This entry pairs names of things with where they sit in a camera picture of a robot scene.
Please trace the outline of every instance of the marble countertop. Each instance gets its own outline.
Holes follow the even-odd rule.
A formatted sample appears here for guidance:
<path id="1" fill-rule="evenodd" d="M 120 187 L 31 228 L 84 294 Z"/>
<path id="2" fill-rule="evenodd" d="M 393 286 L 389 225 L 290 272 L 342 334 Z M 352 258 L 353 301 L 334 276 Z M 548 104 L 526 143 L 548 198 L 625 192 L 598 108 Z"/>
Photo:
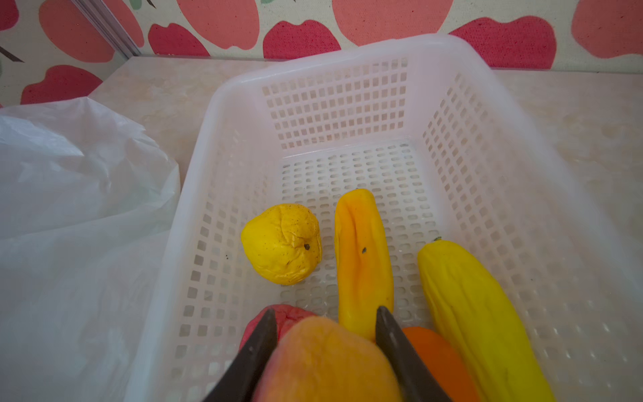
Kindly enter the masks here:
<path id="1" fill-rule="evenodd" d="M 270 64 L 135 57 L 89 97 L 142 124 L 176 159 L 183 182 L 216 89 Z M 643 259 L 643 75 L 496 74 Z"/>

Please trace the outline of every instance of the white plastic basket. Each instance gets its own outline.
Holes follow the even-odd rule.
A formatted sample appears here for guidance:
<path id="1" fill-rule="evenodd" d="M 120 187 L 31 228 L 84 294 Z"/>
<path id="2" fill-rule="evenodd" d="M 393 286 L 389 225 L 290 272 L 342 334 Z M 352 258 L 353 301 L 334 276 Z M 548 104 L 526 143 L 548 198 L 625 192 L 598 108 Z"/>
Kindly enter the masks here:
<path id="1" fill-rule="evenodd" d="M 376 196 L 395 316 L 431 326 L 416 255 L 473 253 L 520 314 L 560 401 L 643 399 L 640 264 L 464 41 L 423 35 L 281 63 L 212 97 L 126 400 L 200 401 L 268 304 L 337 318 L 334 207 Z M 295 286 L 257 275 L 246 222 L 301 203 L 323 260 Z"/>

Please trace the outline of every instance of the yellow vegetable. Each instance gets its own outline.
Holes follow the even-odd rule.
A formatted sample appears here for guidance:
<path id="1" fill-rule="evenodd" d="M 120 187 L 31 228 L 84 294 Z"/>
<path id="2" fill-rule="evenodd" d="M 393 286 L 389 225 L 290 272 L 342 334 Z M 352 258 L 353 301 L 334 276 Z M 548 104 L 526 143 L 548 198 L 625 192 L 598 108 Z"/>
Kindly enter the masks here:
<path id="1" fill-rule="evenodd" d="M 340 324 L 375 341 L 377 308 L 393 311 L 393 272 L 384 224 L 370 191 L 351 191 L 337 202 L 335 258 Z"/>
<path id="2" fill-rule="evenodd" d="M 303 280 L 322 260 L 319 221 L 299 204 L 265 210 L 243 228 L 241 243 L 257 273 L 280 285 Z"/>
<path id="3" fill-rule="evenodd" d="M 253 402 L 402 402 L 393 368 L 372 342 L 324 317 L 279 341 Z"/>
<path id="4" fill-rule="evenodd" d="M 478 260 L 437 240 L 417 262 L 435 327 L 462 356 L 482 400 L 554 401 L 516 310 Z"/>

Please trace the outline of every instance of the patterned fabric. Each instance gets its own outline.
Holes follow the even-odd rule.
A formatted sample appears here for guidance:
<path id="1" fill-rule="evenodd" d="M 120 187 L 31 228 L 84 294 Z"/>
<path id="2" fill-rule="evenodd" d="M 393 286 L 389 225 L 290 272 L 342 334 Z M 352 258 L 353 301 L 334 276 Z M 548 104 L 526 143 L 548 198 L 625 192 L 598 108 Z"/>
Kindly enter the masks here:
<path id="1" fill-rule="evenodd" d="M 492 67 L 643 72 L 641 0 L 104 0 L 143 54 L 293 59 L 444 32 Z M 124 60 L 71 0 L 0 0 L 0 103 L 86 95 Z"/>

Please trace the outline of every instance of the plastic bag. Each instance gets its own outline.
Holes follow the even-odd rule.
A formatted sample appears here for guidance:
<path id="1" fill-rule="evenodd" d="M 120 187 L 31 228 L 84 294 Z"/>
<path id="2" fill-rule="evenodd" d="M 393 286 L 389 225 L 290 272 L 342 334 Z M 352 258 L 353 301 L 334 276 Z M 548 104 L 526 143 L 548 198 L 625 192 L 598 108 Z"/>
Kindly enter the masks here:
<path id="1" fill-rule="evenodd" d="M 138 123 L 88 98 L 0 109 L 0 389 L 123 397 L 179 197 Z"/>

